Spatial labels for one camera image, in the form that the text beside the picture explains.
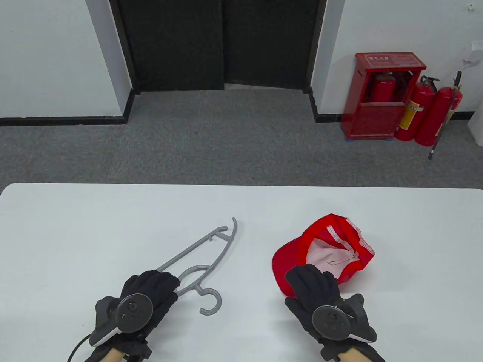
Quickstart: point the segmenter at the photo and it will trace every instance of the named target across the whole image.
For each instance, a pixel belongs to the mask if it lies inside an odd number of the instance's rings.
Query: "black glove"
[[[178,295],[174,290],[179,285],[179,279],[168,272],[160,273],[157,270],[149,270],[139,276],[131,276],[124,283],[119,299],[122,300],[128,295],[136,293],[146,295],[153,303],[151,319],[139,331],[116,334],[101,346],[96,347],[85,362],[99,362],[112,348],[129,355],[129,361],[142,361],[144,358],[148,358],[151,351],[147,347],[145,339],[178,300]]]
[[[324,345],[320,354],[324,360],[340,361],[338,355],[347,352],[352,347],[374,362],[384,362],[381,356],[367,343],[348,338],[343,341],[333,341],[324,338],[312,324],[312,315],[320,306],[332,306],[341,299],[339,284],[328,271],[321,272],[312,264],[296,266],[285,275],[296,298],[286,298],[285,305],[297,317],[303,329],[318,343]]]

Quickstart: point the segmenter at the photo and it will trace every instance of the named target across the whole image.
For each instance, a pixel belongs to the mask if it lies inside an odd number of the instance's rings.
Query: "vr controller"
[[[322,337],[333,341],[352,338],[373,343],[377,339],[375,330],[369,326],[362,294],[340,299],[332,306],[320,306],[312,314],[312,324]]]
[[[89,344],[100,346],[119,333],[133,333],[144,327],[153,315],[153,303],[144,294],[124,299],[107,296],[96,303],[96,328]]]

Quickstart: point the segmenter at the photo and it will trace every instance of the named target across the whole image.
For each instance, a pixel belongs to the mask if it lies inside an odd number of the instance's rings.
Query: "doorway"
[[[305,89],[325,1],[110,0],[137,92]]]

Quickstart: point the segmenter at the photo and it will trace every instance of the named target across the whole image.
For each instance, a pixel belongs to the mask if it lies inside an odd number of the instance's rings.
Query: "red fire extinguisher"
[[[396,88],[396,79],[391,72],[382,73],[376,76],[369,97],[369,102],[390,102]]]
[[[459,90],[460,80],[461,71],[458,72],[452,87],[441,88],[436,94],[429,112],[414,136],[414,140],[420,145],[436,147],[441,129],[448,123],[463,99],[463,93]]]
[[[394,137],[401,141],[410,141],[414,138],[437,93],[434,82],[439,81],[437,78],[426,77],[425,75],[421,77],[421,81],[414,87]]]

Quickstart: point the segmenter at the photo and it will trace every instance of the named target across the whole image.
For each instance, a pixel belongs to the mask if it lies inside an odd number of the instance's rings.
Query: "cap brim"
[[[272,259],[272,270],[280,290],[287,297],[295,297],[290,284],[285,280],[285,274],[298,265],[297,250],[302,237],[298,237],[276,251]]]

